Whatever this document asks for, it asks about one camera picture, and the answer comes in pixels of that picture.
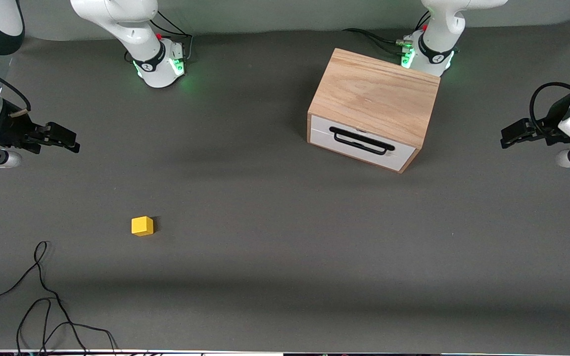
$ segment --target yellow block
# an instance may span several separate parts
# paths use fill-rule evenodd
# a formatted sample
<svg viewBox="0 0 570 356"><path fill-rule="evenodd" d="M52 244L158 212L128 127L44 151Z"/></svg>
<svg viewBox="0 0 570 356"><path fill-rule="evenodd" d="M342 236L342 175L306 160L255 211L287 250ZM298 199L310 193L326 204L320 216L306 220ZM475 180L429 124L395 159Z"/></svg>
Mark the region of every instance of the yellow block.
<svg viewBox="0 0 570 356"><path fill-rule="evenodd" d="M131 233L136 236L147 236L153 233L153 219L148 216L131 219Z"/></svg>

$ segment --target wooden box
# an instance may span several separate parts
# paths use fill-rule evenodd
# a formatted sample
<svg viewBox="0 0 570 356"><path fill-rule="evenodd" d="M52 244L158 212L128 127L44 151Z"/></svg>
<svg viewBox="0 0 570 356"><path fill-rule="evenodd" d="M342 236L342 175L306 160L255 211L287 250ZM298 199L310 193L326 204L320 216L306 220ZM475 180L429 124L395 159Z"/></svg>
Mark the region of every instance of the wooden box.
<svg viewBox="0 0 570 356"><path fill-rule="evenodd" d="M307 142L402 173L438 89L439 77L336 48L307 112Z"/></svg>

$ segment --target cable connector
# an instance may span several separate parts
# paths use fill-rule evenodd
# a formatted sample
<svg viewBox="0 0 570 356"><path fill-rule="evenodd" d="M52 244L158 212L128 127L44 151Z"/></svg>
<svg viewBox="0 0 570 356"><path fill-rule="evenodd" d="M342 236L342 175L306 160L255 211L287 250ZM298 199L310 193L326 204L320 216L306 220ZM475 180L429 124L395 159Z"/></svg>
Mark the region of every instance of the cable connector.
<svg viewBox="0 0 570 356"><path fill-rule="evenodd" d="M395 45L398 45L399 47L412 48L412 40L398 39L395 41Z"/></svg>

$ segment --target white drawer front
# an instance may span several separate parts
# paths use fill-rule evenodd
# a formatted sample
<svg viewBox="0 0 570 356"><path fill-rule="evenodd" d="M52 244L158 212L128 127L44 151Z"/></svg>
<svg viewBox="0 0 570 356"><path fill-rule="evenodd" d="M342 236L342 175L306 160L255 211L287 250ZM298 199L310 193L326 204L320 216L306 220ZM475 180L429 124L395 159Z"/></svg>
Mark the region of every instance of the white drawer front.
<svg viewBox="0 0 570 356"><path fill-rule="evenodd" d="M340 135L339 132L332 132L331 128L345 130L349 133L355 133L357 135L362 135L364 137L378 140L386 144L391 144L394 146L394 150L387 150L383 155L367 151L366 148L381 153L384 151L384 148L376 146L375 144L362 142L361 140L357 140L352 137ZM358 147L350 146L349 144L344 143L344 141L357 144ZM350 128L349 126L326 120L315 115L312 115L310 142L312 144L332 149L333 151L343 153L347 156L371 162L373 164L380 165L394 171L399 171L402 169L403 165L406 164L412 153L415 151L414 147L410 147L405 144L395 142L391 139L374 135L373 133L363 133L362 131Z"/></svg>

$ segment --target gray wall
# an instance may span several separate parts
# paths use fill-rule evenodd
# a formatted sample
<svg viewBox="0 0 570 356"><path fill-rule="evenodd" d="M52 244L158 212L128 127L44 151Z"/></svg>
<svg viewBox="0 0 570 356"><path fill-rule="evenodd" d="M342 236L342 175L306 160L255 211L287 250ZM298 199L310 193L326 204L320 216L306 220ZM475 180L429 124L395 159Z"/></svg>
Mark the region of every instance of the gray wall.
<svg viewBox="0 0 570 356"><path fill-rule="evenodd" d="M419 0L159 0L160 10L194 34L274 30L413 27ZM57 41L110 38L79 18L69 0L21 0L27 33ZM570 0L509 0L497 9L468 11L468 26L547 25L570 20Z"/></svg>

